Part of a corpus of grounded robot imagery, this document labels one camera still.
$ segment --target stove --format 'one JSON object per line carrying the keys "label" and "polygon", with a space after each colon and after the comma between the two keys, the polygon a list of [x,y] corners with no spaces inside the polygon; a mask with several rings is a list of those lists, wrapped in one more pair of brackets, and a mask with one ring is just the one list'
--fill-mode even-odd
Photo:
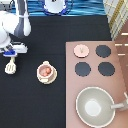
{"label": "stove", "polygon": [[[66,42],[66,128],[90,128],[76,112],[76,98],[87,87],[106,90],[115,103],[126,91],[114,41]],[[105,128],[128,128],[128,111],[116,112]]]}

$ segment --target black burner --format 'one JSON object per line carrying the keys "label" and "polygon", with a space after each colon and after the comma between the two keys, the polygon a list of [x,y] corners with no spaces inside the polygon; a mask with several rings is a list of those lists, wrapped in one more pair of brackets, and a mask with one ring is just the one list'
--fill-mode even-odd
{"label": "black burner", "polygon": [[106,58],[111,55],[111,49],[106,45],[99,45],[96,48],[96,54],[102,58]]}
{"label": "black burner", "polygon": [[82,76],[82,77],[87,76],[89,75],[90,71],[91,71],[91,68],[89,64],[87,64],[86,62],[79,62],[75,66],[75,72],[79,76]]}
{"label": "black burner", "polygon": [[103,76],[112,76],[115,72],[114,66],[109,62],[100,63],[98,70]]}

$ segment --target pink stovetop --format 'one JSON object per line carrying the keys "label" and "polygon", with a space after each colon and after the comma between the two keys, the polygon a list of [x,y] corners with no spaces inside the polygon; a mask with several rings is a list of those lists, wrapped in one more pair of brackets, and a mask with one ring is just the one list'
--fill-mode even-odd
{"label": "pink stovetop", "polygon": [[[89,48],[89,55],[78,58],[74,55],[74,47],[84,44]],[[98,45],[107,45],[111,48],[111,55],[106,58],[97,56],[95,50]],[[98,71],[99,63],[108,61],[115,67],[112,76],[102,76]],[[75,73],[75,65],[78,62],[87,62],[91,72],[86,77],[80,77]],[[119,103],[125,99],[126,87],[117,55],[115,43],[112,41],[78,41],[66,43],[66,128],[90,128],[84,124],[76,113],[76,97],[78,93],[88,86],[97,86],[106,90]],[[128,128],[128,110],[116,112],[113,122],[106,128]]]}

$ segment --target burner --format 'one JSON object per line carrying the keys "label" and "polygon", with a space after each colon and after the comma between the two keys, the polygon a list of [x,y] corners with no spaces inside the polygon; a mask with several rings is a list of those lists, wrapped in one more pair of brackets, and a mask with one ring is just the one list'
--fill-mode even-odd
{"label": "burner", "polygon": [[88,56],[89,49],[86,45],[79,44],[74,48],[74,54],[79,58],[84,58]]}
{"label": "burner", "polygon": [[96,54],[102,58],[110,56],[111,49],[106,45],[99,45],[96,48]]}
{"label": "burner", "polygon": [[109,62],[100,63],[98,70],[103,76],[112,76],[115,72],[114,66]]}
{"label": "burner", "polygon": [[87,76],[89,75],[90,71],[91,71],[91,68],[89,64],[87,64],[86,62],[79,62],[75,66],[75,72],[79,76],[82,76],[82,77]]}

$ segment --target white bowl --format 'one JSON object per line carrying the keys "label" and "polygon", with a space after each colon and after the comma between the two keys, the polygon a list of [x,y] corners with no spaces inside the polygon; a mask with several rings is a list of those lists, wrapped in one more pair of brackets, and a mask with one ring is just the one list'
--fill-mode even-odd
{"label": "white bowl", "polygon": [[80,119],[91,127],[102,128],[109,125],[115,116],[112,97],[99,87],[83,89],[76,99],[76,111]]}

